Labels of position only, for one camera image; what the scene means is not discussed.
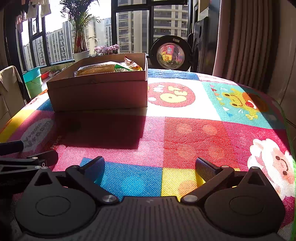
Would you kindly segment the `pink cardboard box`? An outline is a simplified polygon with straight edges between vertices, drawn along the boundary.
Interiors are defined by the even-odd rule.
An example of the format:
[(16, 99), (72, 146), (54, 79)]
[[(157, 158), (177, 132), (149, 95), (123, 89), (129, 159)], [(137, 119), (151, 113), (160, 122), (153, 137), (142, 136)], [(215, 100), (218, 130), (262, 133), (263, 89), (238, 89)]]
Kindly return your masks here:
[[(121, 63), (125, 58), (142, 70), (104, 72), (79, 76), (80, 67)], [(145, 53), (112, 54), (84, 58), (47, 82), (48, 95), (54, 111), (79, 111), (147, 107), (147, 58)]]

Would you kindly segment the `barcode bread loaf packet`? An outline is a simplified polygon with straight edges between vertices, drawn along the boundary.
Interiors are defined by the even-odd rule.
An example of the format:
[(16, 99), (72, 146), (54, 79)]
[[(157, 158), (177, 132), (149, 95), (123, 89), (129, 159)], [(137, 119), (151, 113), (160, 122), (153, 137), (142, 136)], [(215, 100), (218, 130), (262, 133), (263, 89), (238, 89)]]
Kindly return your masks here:
[(94, 65), (80, 67), (77, 71), (74, 72), (74, 76), (109, 73), (109, 72), (114, 72), (114, 71), (115, 71), (115, 64), (100, 63), (100, 64), (94, 64)]

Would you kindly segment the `green-edged white candy bag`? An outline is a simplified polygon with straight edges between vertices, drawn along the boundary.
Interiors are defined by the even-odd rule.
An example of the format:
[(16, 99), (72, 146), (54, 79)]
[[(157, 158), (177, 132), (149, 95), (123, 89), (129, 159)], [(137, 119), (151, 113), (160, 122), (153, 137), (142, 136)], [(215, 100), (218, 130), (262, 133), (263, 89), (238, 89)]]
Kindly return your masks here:
[(114, 66), (114, 70), (115, 70), (115, 72), (132, 71), (132, 69), (127, 68), (127, 67), (124, 67), (124, 66), (121, 66), (121, 65), (119, 65), (119, 64), (116, 64), (116, 65)]

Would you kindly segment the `red peanut snack bag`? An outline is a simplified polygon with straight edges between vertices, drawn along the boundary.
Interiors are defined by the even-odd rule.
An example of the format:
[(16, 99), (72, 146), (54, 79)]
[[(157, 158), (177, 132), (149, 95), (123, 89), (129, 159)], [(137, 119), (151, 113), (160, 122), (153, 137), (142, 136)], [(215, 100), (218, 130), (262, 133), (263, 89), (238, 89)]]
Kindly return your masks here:
[(142, 71), (142, 68), (137, 63), (128, 59), (126, 56), (125, 56), (125, 65), (127, 66), (127, 68), (129, 68), (132, 71)]

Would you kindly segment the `colourful cartoon play mat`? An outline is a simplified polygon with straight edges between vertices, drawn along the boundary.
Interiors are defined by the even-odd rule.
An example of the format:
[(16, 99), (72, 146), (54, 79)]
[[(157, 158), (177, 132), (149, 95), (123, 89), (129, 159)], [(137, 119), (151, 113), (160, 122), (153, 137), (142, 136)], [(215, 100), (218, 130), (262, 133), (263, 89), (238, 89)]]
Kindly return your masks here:
[[(1, 240), (295, 240), (295, 160), (287, 121), (269, 96), (222, 78), (149, 70), (147, 107), (54, 111), (48, 91), (1, 130), (26, 157), (55, 150), (23, 192), (1, 191)], [(102, 156), (98, 204), (65, 170)], [(234, 177), (203, 204), (195, 162)]]

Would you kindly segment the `beige chair with cloth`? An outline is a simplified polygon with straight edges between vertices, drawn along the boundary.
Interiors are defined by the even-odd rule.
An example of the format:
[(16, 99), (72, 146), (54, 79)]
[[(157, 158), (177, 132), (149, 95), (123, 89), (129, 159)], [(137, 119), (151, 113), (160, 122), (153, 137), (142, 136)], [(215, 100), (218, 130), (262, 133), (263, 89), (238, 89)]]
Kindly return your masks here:
[(6, 123), (25, 106), (21, 90), (23, 83), (15, 66), (8, 66), (0, 73), (0, 126)]

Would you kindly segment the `green plastic bucket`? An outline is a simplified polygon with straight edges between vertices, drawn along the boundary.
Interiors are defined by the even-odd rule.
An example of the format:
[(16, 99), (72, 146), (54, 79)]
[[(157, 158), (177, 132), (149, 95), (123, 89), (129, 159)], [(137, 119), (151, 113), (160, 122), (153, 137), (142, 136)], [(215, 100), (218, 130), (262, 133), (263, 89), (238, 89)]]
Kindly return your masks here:
[(31, 81), (28, 81), (27, 83), (25, 83), (25, 85), (26, 85), (28, 94), (30, 96), (30, 99), (35, 98), (43, 91), (42, 90), (43, 82), (42, 82), (41, 76), (38, 76), (32, 79)]

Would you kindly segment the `teal plastic bucket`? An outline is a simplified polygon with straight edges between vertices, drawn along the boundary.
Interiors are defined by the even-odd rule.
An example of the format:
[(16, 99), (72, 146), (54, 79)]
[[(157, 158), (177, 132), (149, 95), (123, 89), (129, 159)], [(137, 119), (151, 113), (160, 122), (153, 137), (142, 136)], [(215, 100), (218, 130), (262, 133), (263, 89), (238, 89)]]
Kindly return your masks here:
[(31, 70), (28, 70), (26, 73), (23, 74), (23, 79), (24, 82), (30, 82), (33, 79), (37, 78), (38, 76), (40, 76), (41, 72), (40, 72), (40, 67), (35, 67)]

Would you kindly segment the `red plastic basin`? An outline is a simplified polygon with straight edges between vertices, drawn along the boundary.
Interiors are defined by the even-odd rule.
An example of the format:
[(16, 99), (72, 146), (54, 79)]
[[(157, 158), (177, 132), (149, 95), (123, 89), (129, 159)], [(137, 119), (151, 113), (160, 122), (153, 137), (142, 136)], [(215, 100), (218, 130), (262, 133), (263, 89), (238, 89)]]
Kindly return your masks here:
[(48, 78), (49, 77), (49, 73), (50, 73), (49, 71), (43, 72), (41, 74), (41, 79), (44, 80), (44, 79)]

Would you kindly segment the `pink flower pot plant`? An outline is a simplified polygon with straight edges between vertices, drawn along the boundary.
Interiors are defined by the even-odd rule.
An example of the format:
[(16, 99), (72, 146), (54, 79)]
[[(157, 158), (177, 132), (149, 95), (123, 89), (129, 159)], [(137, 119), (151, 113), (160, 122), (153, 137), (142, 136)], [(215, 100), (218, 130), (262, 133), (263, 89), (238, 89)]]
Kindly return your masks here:
[(114, 44), (111, 46), (96, 46), (94, 48), (95, 54), (98, 56), (102, 56), (102, 55), (112, 55), (112, 54), (117, 54), (119, 51), (119, 45), (118, 44)]

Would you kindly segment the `brown curtain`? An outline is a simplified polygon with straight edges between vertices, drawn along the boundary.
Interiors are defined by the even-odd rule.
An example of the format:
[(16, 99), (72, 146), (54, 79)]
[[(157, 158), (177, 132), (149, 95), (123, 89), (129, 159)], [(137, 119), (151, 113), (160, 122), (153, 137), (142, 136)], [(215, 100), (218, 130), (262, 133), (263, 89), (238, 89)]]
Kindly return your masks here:
[(295, 1), (221, 1), (213, 75), (268, 92), (295, 56)]

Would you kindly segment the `round washing machine door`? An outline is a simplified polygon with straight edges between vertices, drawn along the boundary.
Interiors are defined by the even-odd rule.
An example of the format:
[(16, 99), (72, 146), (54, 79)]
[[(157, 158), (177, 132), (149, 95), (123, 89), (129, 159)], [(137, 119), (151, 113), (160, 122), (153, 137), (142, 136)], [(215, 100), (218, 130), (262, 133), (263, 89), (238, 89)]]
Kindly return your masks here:
[(192, 66), (192, 48), (175, 35), (165, 35), (154, 41), (149, 51), (155, 69), (188, 71)]

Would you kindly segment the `tall plant white pot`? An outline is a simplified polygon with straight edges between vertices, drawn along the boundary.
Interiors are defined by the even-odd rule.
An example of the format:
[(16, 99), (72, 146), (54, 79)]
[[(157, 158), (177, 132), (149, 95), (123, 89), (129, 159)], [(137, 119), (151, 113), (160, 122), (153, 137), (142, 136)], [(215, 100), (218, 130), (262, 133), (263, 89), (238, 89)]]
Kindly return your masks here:
[(89, 57), (89, 50), (87, 49), (85, 29), (91, 21), (100, 22), (100, 20), (88, 12), (89, 6), (99, 1), (93, 0), (62, 0), (61, 14), (67, 17), (71, 23), (74, 32), (74, 52), (73, 57), (75, 62)]

